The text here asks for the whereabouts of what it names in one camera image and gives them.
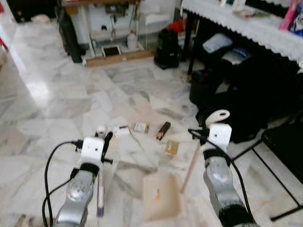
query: marble floor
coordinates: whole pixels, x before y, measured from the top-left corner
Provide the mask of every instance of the marble floor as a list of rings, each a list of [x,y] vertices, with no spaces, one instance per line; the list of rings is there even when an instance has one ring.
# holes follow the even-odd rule
[[[105,164],[105,215],[96,217],[96,194],[89,205],[88,227],[221,226],[203,181],[202,158],[184,193],[185,206],[176,219],[146,223],[143,218],[142,179],[149,173],[174,173],[184,180],[197,141],[187,128],[196,128],[196,107],[188,96],[187,63],[161,70],[152,58],[105,67],[85,68],[73,64],[63,50],[55,23],[15,25],[0,15],[7,31],[9,55],[0,71],[0,226],[41,227],[45,196],[44,167],[52,148],[61,141],[93,135],[100,124],[146,122],[147,134],[134,133],[111,142]],[[161,142],[155,134],[165,122],[171,129]],[[180,143],[178,155],[164,155],[168,140]],[[237,155],[253,141],[230,144]],[[296,198],[303,202],[303,185],[265,147],[257,152],[269,163]],[[65,181],[79,154],[62,147],[51,161],[50,188]],[[237,160],[253,215],[261,227],[303,227],[303,211],[275,223],[270,216],[295,206],[283,188],[252,153]],[[238,178],[234,185],[242,196]],[[52,196],[56,214],[64,202],[65,189]]]

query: bottle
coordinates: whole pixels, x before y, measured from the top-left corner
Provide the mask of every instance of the bottle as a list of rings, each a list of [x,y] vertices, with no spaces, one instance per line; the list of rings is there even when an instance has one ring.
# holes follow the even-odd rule
[[[133,30],[131,30],[131,33],[127,37],[127,46],[129,50],[137,49],[137,37]]]

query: white tablecloth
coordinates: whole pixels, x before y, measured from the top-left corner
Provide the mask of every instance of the white tablecloth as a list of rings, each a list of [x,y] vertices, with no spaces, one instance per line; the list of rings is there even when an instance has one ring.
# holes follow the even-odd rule
[[[303,68],[303,37],[288,31],[279,30],[283,19],[271,15],[264,18],[244,20],[232,13],[232,7],[221,7],[217,0],[183,0],[182,9],[186,9],[222,25],[261,46],[280,53]]]

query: black chair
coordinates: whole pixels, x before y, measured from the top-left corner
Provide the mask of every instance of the black chair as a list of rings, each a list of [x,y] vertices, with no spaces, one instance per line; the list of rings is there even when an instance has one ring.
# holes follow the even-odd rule
[[[254,143],[249,148],[245,149],[239,155],[233,158],[233,160],[238,159],[245,153],[252,150],[256,156],[262,161],[266,168],[271,172],[271,174],[278,180],[281,186],[286,190],[290,197],[297,204],[297,207],[284,212],[275,217],[271,217],[272,221],[276,221],[280,218],[288,216],[299,210],[303,210],[303,204],[300,204],[297,199],[292,195],[292,193],[286,188],[286,186],[281,182],[277,175],[272,171],[272,169],[266,164],[262,157],[255,151],[255,147],[260,143],[265,143],[268,148],[282,161],[282,163],[294,174],[294,176],[303,184],[303,162],[299,156],[290,154],[290,151],[301,153],[303,150],[302,139],[303,139],[303,114],[299,115],[295,122],[292,124],[283,124],[279,127],[265,130],[259,141]]]

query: wooden stick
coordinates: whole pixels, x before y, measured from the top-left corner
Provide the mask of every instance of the wooden stick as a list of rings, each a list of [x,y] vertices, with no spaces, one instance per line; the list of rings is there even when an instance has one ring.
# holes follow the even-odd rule
[[[198,158],[199,158],[199,155],[200,155],[200,148],[201,148],[201,147],[200,147],[200,143],[198,142],[197,149],[196,149],[196,151],[195,151],[195,153],[194,153],[194,155],[193,155],[193,158],[191,159],[191,163],[190,163],[190,166],[189,166],[189,168],[188,168],[188,172],[187,172],[187,175],[186,175],[186,177],[185,177],[184,183],[183,183],[183,185],[182,185],[182,187],[181,187],[181,189],[180,189],[180,193],[181,193],[181,194],[184,193],[185,188],[186,188],[186,186],[187,186],[187,184],[188,184],[188,181],[189,181],[189,179],[190,179],[190,177],[191,177],[191,175],[192,175],[192,173],[193,173],[193,170],[194,170],[194,168],[195,168],[196,162],[197,162],[197,160],[198,160]]]

